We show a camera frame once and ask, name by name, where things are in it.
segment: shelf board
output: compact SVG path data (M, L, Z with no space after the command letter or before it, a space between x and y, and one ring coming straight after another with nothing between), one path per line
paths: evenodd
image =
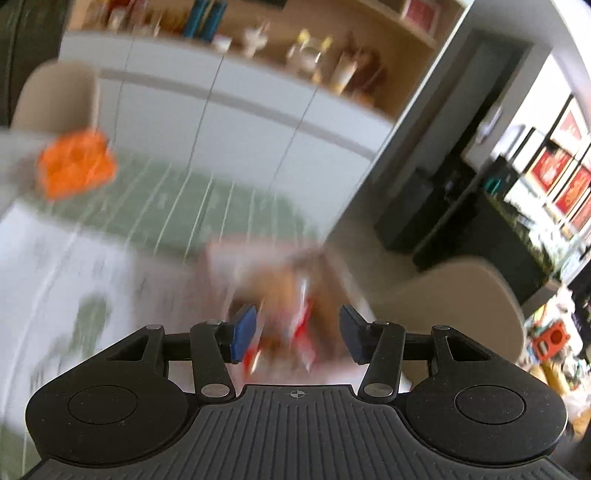
M413 23L403 18L398 12L392 10L387 5L379 2L378 0L352 0L354 3L363 5L366 8L373 10L386 20L398 25L407 33L411 34L417 40L425 44L431 49L437 48L437 41L428 33L416 27Z

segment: ceiling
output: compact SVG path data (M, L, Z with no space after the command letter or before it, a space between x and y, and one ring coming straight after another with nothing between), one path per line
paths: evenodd
M471 9L479 28L550 46L591 125L591 8L583 0L475 0Z

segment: metal screw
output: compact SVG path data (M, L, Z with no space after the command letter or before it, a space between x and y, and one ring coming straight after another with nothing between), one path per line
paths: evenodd
M223 398L230 393L230 388L223 383L210 383L201 389L201 393L209 398Z
M365 385L363 391L370 397L376 398L388 397L394 393L394 389L385 383L370 383Z

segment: chair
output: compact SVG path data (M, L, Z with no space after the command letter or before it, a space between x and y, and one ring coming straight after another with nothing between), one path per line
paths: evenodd
M380 310L411 333L449 325L513 363L524 348L519 304L500 273L479 258L438 265L380 302ZM413 385L427 378L425 362L404 362L403 371Z
M99 99L93 68L83 63L48 61L27 79L11 129L61 135L96 128Z

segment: ribbed gray surface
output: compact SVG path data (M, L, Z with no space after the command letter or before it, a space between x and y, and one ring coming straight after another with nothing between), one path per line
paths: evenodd
M292 397L300 390L305 395ZM238 401L204 407L187 434L149 460L88 469L50 460L34 480L569 479L547 460L477 468L433 453L396 411L348 387L248 387Z

